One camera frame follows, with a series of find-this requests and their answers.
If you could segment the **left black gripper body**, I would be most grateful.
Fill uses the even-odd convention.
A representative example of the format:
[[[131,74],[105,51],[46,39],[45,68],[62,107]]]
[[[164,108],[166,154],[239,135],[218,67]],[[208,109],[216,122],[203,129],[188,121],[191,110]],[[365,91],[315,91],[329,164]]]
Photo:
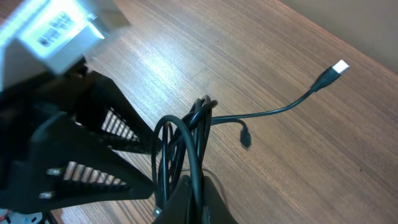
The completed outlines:
[[[2,190],[17,178],[12,163],[27,160],[30,137],[53,114],[63,111],[93,131],[92,83],[93,72],[83,57],[60,78],[37,73],[1,93]]]

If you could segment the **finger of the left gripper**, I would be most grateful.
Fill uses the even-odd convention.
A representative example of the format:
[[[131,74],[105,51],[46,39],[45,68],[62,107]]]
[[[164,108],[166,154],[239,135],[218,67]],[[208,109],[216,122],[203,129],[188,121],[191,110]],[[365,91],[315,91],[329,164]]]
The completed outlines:
[[[149,198],[154,183],[86,128],[58,113],[36,129],[1,126],[1,208],[36,213]]]
[[[80,77],[85,90],[79,97],[75,119],[111,149],[150,154],[160,139],[139,116],[112,79],[90,72]]]

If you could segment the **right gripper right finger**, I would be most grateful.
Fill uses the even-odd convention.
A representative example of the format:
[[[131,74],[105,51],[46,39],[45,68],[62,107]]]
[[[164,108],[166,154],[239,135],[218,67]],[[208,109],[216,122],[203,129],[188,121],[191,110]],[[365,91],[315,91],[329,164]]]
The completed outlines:
[[[238,224],[229,212],[212,180],[203,179],[202,224]]]

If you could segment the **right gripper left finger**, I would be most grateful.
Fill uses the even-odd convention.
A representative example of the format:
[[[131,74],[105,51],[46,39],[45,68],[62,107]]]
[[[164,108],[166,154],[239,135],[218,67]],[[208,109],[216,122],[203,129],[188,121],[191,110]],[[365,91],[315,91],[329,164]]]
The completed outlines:
[[[193,193],[189,176],[183,175],[153,224],[188,224],[192,212]]]

